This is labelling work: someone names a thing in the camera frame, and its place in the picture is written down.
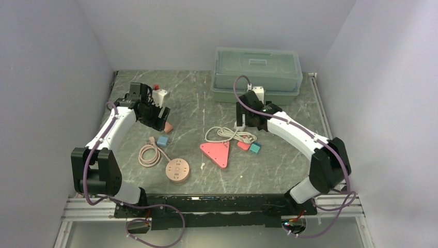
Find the pink triangular socket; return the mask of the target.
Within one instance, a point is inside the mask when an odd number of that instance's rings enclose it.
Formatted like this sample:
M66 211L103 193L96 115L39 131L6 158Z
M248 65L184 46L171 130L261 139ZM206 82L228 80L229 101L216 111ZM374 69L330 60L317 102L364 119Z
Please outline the pink triangular socket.
M228 166L230 141L221 143L207 142L201 144L199 148L219 168L225 169Z

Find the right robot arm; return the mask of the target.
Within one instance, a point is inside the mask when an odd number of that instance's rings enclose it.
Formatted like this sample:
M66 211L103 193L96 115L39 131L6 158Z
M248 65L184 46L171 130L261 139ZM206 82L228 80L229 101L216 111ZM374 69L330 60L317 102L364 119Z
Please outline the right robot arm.
M328 193L342 181L349 182L351 166L341 139L329 139L309 130L279 106L264 104L254 91L237 98L237 121L282 138L310 161L308 176L285 194L285 209L290 214L298 214L305 202Z

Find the round pink socket hub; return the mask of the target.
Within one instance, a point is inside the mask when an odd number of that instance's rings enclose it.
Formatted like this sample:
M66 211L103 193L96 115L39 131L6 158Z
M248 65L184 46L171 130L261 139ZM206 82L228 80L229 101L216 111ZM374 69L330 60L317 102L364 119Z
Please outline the round pink socket hub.
M190 175L190 166L186 160L176 158L167 163L165 172L170 181L182 183L186 181Z

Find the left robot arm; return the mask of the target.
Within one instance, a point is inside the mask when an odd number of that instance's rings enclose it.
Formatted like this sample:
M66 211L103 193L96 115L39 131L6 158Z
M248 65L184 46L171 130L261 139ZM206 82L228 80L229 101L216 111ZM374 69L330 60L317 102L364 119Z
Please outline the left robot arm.
M105 199L128 206L136 217L147 213L145 190L123 180L115 158L130 128L136 123L157 131L165 129L170 109L164 103L169 91L144 83L131 83L124 97L107 102L110 115L98 134L71 153L73 184L89 205Z

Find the pink plug adapter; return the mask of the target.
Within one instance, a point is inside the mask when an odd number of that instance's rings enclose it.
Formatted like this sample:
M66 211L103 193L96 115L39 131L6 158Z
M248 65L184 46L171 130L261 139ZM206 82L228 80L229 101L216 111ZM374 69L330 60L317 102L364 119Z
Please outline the pink plug adapter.
M237 142L237 146L243 151L248 151L249 148L251 147L251 145L252 145L251 143L247 144L247 143L242 142L242 141Z

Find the white power strip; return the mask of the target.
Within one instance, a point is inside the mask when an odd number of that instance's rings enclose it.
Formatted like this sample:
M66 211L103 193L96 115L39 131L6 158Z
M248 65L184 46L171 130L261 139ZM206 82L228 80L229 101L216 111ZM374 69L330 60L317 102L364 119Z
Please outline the white power strip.
M246 117L245 114L241 114L240 116L237 117L233 126L235 131L243 132L245 130L246 128L245 117Z

